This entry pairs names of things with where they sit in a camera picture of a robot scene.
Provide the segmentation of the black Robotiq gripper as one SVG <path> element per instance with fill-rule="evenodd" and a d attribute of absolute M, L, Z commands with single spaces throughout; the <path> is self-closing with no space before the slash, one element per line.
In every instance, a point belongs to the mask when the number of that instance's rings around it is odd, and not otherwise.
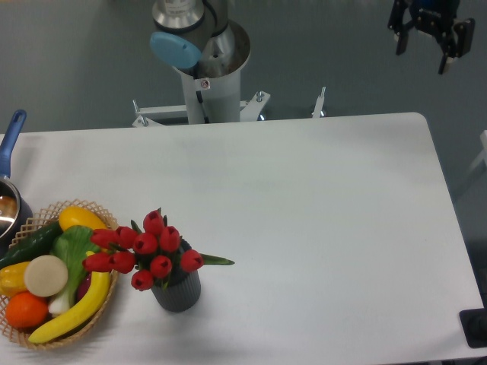
<path fill-rule="evenodd" d="M 467 54 L 473 42 L 476 21 L 473 18 L 457 19 L 460 1 L 405 1 L 394 0 L 387 28 L 396 38 L 396 55 L 402 55 L 407 48 L 409 31 L 415 28 L 440 43 L 442 58 L 438 74 L 443 75 L 453 60 Z M 404 23 L 408 9 L 411 20 Z"/>

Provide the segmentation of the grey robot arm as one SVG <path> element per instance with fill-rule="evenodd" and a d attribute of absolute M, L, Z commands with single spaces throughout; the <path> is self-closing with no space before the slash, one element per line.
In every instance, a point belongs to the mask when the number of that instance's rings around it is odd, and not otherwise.
<path fill-rule="evenodd" d="M 467 54 L 476 22 L 457 16 L 458 1 L 394 1 L 387 23 L 406 51 L 409 31 L 433 37 L 441 48 L 439 74 L 454 59 Z M 152 7 L 156 31 L 151 51 L 162 62 L 192 78 L 219 78 L 243 68 L 250 57 L 246 31 L 228 18 L 226 1 L 156 1 Z"/>

